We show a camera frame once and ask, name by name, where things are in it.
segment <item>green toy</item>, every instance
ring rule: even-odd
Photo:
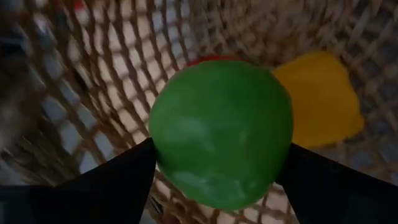
[[[179,71],[149,120],[166,178],[188,198],[224,210],[247,207],[267,192],[292,126],[284,87],[270,71],[237,60]]]

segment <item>woven basket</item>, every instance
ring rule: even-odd
[[[398,184],[394,0],[86,0],[83,9],[73,7],[72,0],[30,0],[12,15],[27,37],[35,87],[61,137],[41,134],[30,144],[22,141],[21,153],[3,155],[1,171],[17,171],[15,182],[59,184],[78,175],[64,151],[85,172],[141,142],[159,91],[175,71],[201,55],[237,55],[276,67],[324,49],[350,71],[366,127],[317,152]],[[62,29],[60,15],[68,19]],[[50,44],[38,44],[43,41],[38,18],[45,21]],[[58,151],[47,153],[49,147]],[[157,213],[147,204],[160,223],[297,222],[277,185],[251,208],[236,212],[186,199],[160,172],[150,195],[163,205],[164,212]]]

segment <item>yellow toy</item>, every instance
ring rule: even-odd
[[[311,149],[342,141],[363,128],[348,71],[332,54],[305,54],[273,74],[292,99],[294,143]]]

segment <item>basket weave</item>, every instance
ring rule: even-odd
[[[356,137],[318,152],[398,184],[398,3],[394,0],[86,0],[83,13],[74,11],[73,1],[64,0],[60,8],[70,23],[65,29],[58,29],[55,2],[38,6],[25,1],[16,21],[30,40],[32,67],[41,83],[38,94],[61,107],[65,116],[50,120],[61,136],[63,128],[76,133],[76,144],[63,139],[63,146],[79,163],[89,157],[96,166],[148,136],[146,123],[155,97],[175,71],[196,57],[231,54],[276,67],[310,50],[326,49],[349,69],[366,127]],[[33,20],[38,15],[47,20],[50,47],[38,44]],[[43,65],[49,54],[62,65],[58,77]],[[88,91],[83,91],[73,68],[83,76]],[[77,100],[65,95],[64,88]],[[82,108],[94,118],[91,124],[80,114]],[[43,146],[35,150],[46,151],[48,139],[37,140]],[[101,142],[112,151],[103,149]],[[30,153],[6,157],[8,164],[17,164],[12,168],[24,180],[55,185],[77,175],[75,163],[61,152],[40,157],[26,144],[24,150]],[[67,170],[57,169],[59,164]],[[46,174],[45,169],[28,172],[29,167],[58,170],[53,172],[58,176]],[[80,166],[81,172],[87,169]],[[147,204],[160,223],[297,222],[277,185],[251,208],[228,213],[186,199],[160,172],[150,194],[164,207],[159,214],[152,203]]]

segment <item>blurred object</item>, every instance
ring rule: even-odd
[[[292,99],[294,143],[313,149],[362,130],[364,121],[348,71],[332,54],[307,53],[272,72]]]
[[[35,129],[1,154],[3,172],[16,170],[21,183],[33,185],[56,186],[77,177],[78,163],[64,150],[58,130],[45,118],[37,122]]]
[[[7,7],[6,15],[12,15],[14,7],[19,8]],[[4,176],[1,183],[61,184],[80,174],[78,163],[64,150],[57,128],[40,108],[40,95],[32,85],[35,68],[29,64],[27,40],[14,21],[5,18],[1,23],[0,173]],[[41,37],[36,44],[45,45],[47,23],[41,20],[40,24],[34,27]],[[49,59],[44,64],[55,65]]]

